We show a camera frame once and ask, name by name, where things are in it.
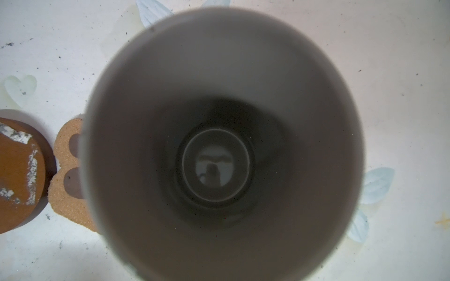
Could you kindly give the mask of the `grey mug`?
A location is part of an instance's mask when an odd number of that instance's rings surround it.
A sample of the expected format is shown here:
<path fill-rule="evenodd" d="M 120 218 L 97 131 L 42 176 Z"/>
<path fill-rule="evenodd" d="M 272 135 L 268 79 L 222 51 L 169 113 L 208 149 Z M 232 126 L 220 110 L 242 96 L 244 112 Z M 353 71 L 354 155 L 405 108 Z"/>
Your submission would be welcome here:
<path fill-rule="evenodd" d="M 364 141 L 348 87 L 293 27 L 170 16 L 100 76 L 79 140 L 99 233 L 145 281 L 300 281 L 342 239 Z"/>

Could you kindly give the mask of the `cork paw print coaster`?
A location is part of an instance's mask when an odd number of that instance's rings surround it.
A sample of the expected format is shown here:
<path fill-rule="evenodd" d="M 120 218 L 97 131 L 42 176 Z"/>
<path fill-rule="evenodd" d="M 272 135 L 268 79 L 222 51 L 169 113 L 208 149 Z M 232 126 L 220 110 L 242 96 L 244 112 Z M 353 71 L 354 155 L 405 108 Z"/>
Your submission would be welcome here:
<path fill-rule="evenodd" d="M 82 119 L 72 119 L 62 126 L 56 137 L 53 152 L 60 169 L 50 181 L 48 199 L 55 213 L 96 232 L 80 181 L 81 128 Z"/>

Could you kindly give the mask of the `glossy brown wooden coaster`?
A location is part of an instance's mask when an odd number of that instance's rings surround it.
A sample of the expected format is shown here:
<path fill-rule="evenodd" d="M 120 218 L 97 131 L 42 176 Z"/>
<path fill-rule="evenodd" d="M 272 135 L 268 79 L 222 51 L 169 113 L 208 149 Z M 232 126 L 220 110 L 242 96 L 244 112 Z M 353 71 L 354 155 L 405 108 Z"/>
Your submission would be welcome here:
<path fill-rule="evenodd" d="M 1 118 L 1 233 L 32 221 L 48 203 L 57 165 L 52 147 L 34 127 Z"/>

